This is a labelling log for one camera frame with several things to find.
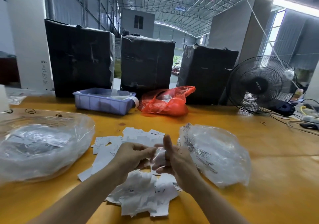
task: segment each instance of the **person's left hand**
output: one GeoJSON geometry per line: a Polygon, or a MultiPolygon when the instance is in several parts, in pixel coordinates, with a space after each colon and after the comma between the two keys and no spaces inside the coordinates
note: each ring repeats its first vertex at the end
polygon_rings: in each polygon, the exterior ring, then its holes
{"type": "Polygon", "coordinates": [[[129,172],[144,168],[156,152],[156,147],[147,147],[139,143],[123,143],[110,164],[121,173],[120,184],[125,182],[129,172]]]}

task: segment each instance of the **pile of paper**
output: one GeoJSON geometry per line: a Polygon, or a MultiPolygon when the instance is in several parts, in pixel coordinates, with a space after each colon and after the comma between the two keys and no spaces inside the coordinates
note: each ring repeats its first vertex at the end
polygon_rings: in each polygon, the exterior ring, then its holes
{"type": "MultiPolygon", "coordinates": [[[[92,174],[104,168],[115,156],[122,143],[134,142],[153,147],[162,144],[164,133],[150,130],[127,127],[123,130],[123,137],[108,136],[97,137],[93,147],[93,154],[97,154],[92,167],[78,175],[85,181],[92,174]]],[[[129,173],[125,183],[117,186],[106,198],[107,201],[122,206],[122,215],[135,216],[137,213],[148,211],[151,216],[167,216],[170,200],[178,194],[181,188],[176,179],[170,174],[161,174],[156,171],[141,172],[135,170],[129,173]]]]}

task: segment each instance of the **black wrapped box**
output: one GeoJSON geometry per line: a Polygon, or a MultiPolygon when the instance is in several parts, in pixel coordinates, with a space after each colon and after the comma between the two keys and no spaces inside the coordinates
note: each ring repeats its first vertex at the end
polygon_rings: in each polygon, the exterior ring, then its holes
{"type": "Polygon", "coordinates": [[[45,20],[56,97],[89,88],[111,89],[114,34],[45,20]]]}
{"type": "Polygon", "coordinates": [[[237,57],[238,51],[186,46],[176,84],[177,87],[196,87],[196,91],[186,98],[186,103],[217,105],[237,57]]]}
{"type": "Polygon", "coordinates": [[[174,58],[174,41],[142,36],[121,37],[121,89],[137,97],[156,89],[168,89],[174,58]]]}

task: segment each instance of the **wooden table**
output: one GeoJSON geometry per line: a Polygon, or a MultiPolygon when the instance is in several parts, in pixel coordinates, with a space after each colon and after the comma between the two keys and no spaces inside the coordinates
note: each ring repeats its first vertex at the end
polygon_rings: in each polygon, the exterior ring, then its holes
{"type": "MultiPolygon", "coordinates": [[[[120,135],[125,127],[171,135],[188,122],[224,128],[235,134],[250,153],[252,173],[248,187],[236,184],[219,190],[251,223],[319,223],[319,137],[288,128],[268,116],[238,112],[236,107],[189,107],[184,117],[146,114],[131,109],[123,117],[77,110],[74,100],[27,97],[21,108],[80,112],[96,123],[95,137],[120,135]]],[[[38,183],[10,183],[0,187],[0,222],[25,223],[52,205],[76,185],[77,174],[94,161],[92,148],[61,176],[38,183]]],[[[121,217],[121,208],[103,202],[88,223],[208,223],[193,198],[181,192],[170,202],[168,218],[148,213],[121,217]]]]}

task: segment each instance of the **purple plastic bin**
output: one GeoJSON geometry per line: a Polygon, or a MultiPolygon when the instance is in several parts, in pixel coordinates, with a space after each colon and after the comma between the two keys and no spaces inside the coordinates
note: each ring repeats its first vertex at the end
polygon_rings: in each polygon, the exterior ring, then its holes
{"type": "Polygon", "coordinates": [[[111,93],[110,89],[91,88],[74,92],[75,105],[78,109],[102,111],[124,116],[134,105],[132,99],[116,100],[104,96],[88,95],[88,94],[105,94],[111,93]]]}

